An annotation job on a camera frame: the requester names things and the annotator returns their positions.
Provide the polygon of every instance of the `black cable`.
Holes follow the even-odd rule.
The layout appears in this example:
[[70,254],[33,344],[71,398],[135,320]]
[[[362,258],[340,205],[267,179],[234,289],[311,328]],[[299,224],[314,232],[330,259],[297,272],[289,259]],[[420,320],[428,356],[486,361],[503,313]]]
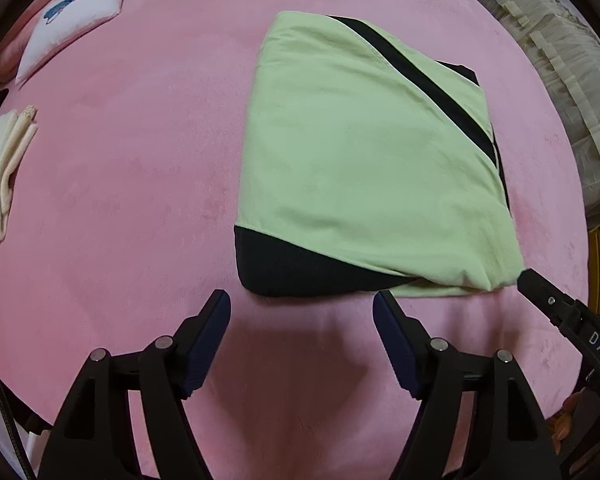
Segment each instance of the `black cable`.
[[7,401],[7,397],[2,389],[2,383],[0,382],[0,413],[2,414],[2,420],[4,421],[4,425],[7,428],[7,433],[9,434],[9,439],[11,440],[11,445],[13,446],[13,450],[16,453],[16,458],[20,463],[22,471],[24,475],[27,477],[27,480],[36,480],[36,474],[33,471],[31,466],[31,462],[27,458],[27,454],[24,450],[24,446],[22,445],[22,441],[20,440],[20,435],[18,434],[18,430],[16,428],[16,423],[13,419],[13,415],[11,413],[11,408],[9,407],[9,403]]

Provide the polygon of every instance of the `folded cloth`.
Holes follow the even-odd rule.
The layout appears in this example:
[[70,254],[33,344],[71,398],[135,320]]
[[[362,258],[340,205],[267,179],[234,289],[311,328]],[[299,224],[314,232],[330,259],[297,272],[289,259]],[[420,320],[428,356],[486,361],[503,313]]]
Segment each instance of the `folded cloth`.
[[516,283],[523,259],[475,74],[351,18],[281,12],[260,50],[235,225],[263,296]]
[[0,116],[0,241],[4,240],[13,190],[9,177],[18,167],[38,126],[33,124],[36,109],[27,106],[21,114],[12,110]]

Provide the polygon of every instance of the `pink blanket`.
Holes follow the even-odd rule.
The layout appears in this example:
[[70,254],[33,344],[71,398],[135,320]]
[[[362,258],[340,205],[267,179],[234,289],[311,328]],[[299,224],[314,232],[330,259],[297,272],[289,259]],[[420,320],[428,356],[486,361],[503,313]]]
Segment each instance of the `pink blanket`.
[[[91,349],[138,351],[224,288],[232,322],[186,402],[214,477],[387,479],[418,403],[398,387],[372,295],[266,300],[236,275],[244,111],[260,42],[283,9],[363,18],[474,69],[526,264],[586,301],[567,137],[533,67],[477,1],[125,0],[4,104],[36,105],[40,127],[0,246],[0,375],[53,420]],[[515,288],[400,304],[463,351],[511,350],[545,415],[571,392],[578,353]],[[132,405],[155,476],[138,396]],[[466,417],[451,465],[465,437]]]

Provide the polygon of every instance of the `screw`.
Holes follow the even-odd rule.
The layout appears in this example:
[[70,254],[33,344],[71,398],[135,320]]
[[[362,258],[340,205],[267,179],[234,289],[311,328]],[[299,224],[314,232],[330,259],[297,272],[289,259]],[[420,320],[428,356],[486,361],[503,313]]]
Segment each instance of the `screw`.
[[89,354],[89,359],[92,361],[102,361],[107,356],[107,351],[104,348],[96,348]]
[[510,363],[513,361],[513,355],[508,350],[498,350],[496,355],[503,363]]
[[449,343],[447,343],[446,340],[442,339],[441,337],[433,338],[431,341],[429,341],[429,345],[431,346],[431,348],[433,348],[434,350],[438,350],[439,352],[442,352],[449,348]]
[[173,337],[171,337],[169,335],[160,336],[158,339],[155,340],[155,347],[159,348],[161,350],[164,350],[165,348],[169,348],[172,344],[173,344]]

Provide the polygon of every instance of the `cartoon print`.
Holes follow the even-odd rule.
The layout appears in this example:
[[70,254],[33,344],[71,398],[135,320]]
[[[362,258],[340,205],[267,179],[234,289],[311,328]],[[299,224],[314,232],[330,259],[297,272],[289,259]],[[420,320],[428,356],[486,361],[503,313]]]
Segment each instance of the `cartoon print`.
[[75,0],[61,0],[59,3],[51,7],[47,12],[44,13],[44,16],[42,16],[46,19],[46,24],[48,25],[51,23],[67,5],[74,1]]

